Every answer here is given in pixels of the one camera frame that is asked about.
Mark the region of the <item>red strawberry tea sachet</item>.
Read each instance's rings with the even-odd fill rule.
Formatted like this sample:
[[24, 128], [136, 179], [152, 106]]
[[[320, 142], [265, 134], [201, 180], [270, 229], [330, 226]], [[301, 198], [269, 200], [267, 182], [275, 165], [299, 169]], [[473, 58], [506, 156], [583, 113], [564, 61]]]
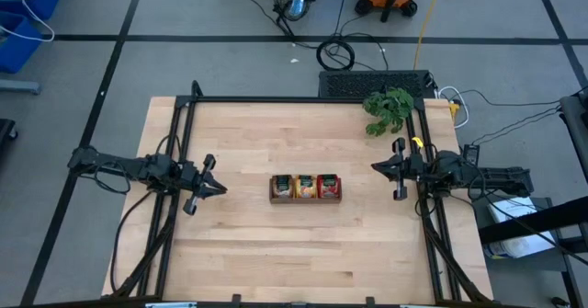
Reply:
[[335, 174], [319, 175], [317, 177], [319, 198], [320, 199], [338, 199], [339, 198], [339, 177]]

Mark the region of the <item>orange mango tea sachet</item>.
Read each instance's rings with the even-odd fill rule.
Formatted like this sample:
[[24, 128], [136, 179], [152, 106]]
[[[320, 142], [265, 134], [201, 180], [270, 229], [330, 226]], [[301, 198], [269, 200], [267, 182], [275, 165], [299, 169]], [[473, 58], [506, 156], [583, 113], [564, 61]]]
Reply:
[[316, 177], [311, 175], [299, 175], [296, 179], [297, 199], [316, 199], [317, 184]]

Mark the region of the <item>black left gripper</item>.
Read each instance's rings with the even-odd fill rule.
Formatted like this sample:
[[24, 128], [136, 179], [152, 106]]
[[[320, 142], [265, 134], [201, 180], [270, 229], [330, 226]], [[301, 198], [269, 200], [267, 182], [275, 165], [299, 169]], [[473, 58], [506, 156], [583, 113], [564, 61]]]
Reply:
[[197, 199], [206, 199], [213, 196], [223, 195], [227, 188], [218, 182], [211, 173], [216, 165], [215, 157], [207, 154], [203, 162], [203, 169], [198, 171], [192, 163], [187, 163], [182, 174], [184, 181], [182, 188], [192, 192], [192, 195], [183, 207], [188, 215], [194, 215], [197, 210]]

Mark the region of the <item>potted green plant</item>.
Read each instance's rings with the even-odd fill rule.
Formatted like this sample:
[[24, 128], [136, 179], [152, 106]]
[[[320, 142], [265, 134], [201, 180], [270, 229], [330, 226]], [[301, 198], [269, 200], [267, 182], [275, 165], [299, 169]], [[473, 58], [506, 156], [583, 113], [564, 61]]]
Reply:
[[386, 132], [398, 133], [403, 128], [403, 123], [412, 114], [414, 99], [404, 89], [392, 88], [372, 93], [363, 100], [362, 107], [375, 118], [366, 126], [366, 134], [379, 137]]

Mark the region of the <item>wooden tea caddy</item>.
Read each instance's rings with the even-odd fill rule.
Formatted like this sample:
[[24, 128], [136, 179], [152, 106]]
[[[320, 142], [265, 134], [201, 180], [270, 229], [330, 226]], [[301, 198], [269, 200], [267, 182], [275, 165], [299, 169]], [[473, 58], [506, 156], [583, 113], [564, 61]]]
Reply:
[[343, 190], [342, 190], [342, 180], [339, 177], [339, 198], [338, 199], [320, 199], [319, 198], [319, 189], [317, 183], [317, 176], [311, 175], [316, 177], [316, 184], [317, 184], [317, 198], [316, 199], [297, 199], [296, 198], [296, 179], [299, 175], [291, 175], [293, 177], [293, 196], [290, 199], [274, 199], [272, 196], [272, 177], [269, 180], [269, 201], [272, 204], [338, 204], [341, 202], [343, 198]]

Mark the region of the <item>grey bench foot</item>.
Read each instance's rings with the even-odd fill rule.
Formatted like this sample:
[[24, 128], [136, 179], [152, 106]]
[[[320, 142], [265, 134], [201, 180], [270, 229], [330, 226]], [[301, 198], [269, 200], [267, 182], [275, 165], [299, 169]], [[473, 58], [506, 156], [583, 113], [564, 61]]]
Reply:
[[18, 92], [38, 95], [40, 91], [41, 87], [37, 82], [0, 79], [0, 92]]

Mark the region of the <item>black perforated computer case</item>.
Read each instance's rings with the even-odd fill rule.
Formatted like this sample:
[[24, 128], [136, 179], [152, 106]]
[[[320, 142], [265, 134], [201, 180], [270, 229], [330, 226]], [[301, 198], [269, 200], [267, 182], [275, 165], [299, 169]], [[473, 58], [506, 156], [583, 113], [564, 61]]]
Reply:
[[413, 98], [433, 98], [437, 84], [427, 70], [416, 71], [323, 71], [319, 97], [366, 98], [372, 93], [401, 88]]

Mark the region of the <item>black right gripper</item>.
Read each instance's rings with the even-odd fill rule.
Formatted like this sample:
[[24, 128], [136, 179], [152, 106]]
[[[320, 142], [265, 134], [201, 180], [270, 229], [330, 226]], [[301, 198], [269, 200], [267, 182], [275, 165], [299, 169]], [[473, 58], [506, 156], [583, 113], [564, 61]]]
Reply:
[[406, 149], [406, 140], [404, 138], [398, 138], [392, 145], [394, 156], [388, 160], [371, 165], [373, 169], [377, 169], [377, 172], [389, 181], [396, 182], [396, 189], [393, 192], [393, 198], [395, 200], [405, 200], [408, 198], [407, 188], [404, 185], [405, 179], [418, 181], [419, 177], [424, 174], [426, 166], [421, 155], [423, 148], [419, 148], [416, 145], [416, 152], [405, 157], [403, 153]]

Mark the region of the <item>beige vanilla apple tea sachet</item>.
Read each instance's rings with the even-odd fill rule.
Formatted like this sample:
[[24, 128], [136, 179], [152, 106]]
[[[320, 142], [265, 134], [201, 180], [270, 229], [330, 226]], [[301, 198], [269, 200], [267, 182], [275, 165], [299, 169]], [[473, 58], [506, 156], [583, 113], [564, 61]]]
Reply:
[[272, 196], [274, 199], [290, 199], [293, 196], [293, 177], [291, 175], [273, 176]]

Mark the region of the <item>white booklet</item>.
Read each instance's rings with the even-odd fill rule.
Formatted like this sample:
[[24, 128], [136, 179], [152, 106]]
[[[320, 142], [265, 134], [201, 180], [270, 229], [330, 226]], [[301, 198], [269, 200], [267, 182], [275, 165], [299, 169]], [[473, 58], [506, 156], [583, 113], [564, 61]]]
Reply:
[[488, 210], [496, 222], [506, 222], [512, 218], [518, 218], [539, 211], [529, 197], [502, 198], [491, 202]]

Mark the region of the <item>black cart beam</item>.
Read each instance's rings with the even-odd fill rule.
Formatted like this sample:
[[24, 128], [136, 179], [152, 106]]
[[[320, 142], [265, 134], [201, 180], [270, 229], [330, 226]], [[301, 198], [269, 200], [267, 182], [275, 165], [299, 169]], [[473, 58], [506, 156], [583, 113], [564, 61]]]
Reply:
[[494, 202], [489, 202], [489, 205], [505, 216], [506, 220], [479, 229], [480, 240], [483, 244], [541, 234], [588, 222], [588, 196], [520, 217], [514, 217]]

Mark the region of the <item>black power adapter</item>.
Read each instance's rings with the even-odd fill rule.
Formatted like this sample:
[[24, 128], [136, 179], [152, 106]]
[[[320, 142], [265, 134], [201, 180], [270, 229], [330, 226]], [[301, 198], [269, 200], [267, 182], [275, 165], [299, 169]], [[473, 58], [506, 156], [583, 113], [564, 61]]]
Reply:
[[462, 150], [462, 156], [465, 160], [473, 165], [478, 165], [480, 156], [480, 147], [476, 144], [465, 144]]

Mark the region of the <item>grey side cart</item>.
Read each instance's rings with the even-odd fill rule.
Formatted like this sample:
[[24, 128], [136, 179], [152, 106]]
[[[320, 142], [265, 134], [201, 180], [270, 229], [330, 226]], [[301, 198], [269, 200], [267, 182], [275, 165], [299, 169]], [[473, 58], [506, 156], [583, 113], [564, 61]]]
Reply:
[[[502, 196], [489, 194], [485, 199], [477, 200], [478, 204], [476, 206], [476, 211], [479, 216], [480, 229], [497, 223], [492, 218], [488, 210], [488, 205], [489, 202], [497, 201], [499, 197]], [[540, 211], [557, 206], [552, 203], [550, 198], [530, 199], [537, 207], [539, 207]], [[585, 301], [582, 299], [581, 287], [577, 282], [571, 267], [571, 262], [573, 260], [588, 266], [588, 222], [546, 232], [549, 232], [554, 239], [552, 244], [555, 247], [550, 250], [527, 257], [503, 259], [487, 258], [489, 258], [493, 264], [499, 265], [502, 268], [558, 272], [563, 278], [563, 283], [568, 296], [568, 299], [565, 301], [569, 302], [572, 308], [588, 308], [588, 300]]]

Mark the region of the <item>white paper stack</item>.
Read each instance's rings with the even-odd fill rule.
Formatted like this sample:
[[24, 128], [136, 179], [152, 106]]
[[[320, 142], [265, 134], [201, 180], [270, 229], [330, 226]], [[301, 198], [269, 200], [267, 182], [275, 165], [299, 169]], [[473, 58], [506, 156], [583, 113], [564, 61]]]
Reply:
[[553, 241], [553, 236], [544, 232], [490, 243], [483, 246], [483, 252], [493, 259], [527, 257], [554, 248]]

